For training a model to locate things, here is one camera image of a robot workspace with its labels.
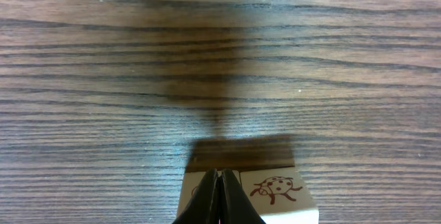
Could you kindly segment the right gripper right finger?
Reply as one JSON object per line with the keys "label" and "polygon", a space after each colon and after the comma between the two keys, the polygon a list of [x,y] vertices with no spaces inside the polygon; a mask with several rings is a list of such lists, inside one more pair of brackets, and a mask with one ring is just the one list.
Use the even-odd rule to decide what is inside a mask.
{"label": "right gripper right finger", "polygon": [[223,170],[220,179],[220,223],[265,224],[234,173],[231,170]]}

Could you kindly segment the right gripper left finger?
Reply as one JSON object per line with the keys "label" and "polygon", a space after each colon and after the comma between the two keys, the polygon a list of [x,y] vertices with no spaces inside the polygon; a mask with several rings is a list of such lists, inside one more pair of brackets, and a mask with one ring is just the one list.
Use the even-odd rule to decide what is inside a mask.
{"label": "right gripper left finger", "polygon": [[173,224],[217,224],[218,198],[218,172],[216,169],[210,169],[205,172],[192,201]]}

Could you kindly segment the white ladybug wooden block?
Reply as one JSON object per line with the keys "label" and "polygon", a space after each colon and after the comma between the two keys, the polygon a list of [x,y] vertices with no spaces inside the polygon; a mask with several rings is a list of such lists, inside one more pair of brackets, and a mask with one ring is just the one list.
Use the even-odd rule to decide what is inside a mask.
{"label": "white ladybug wooden block", "polygon": [[240,179],[267,224],[319,224],[319,209],[295,167],[242,172]]}

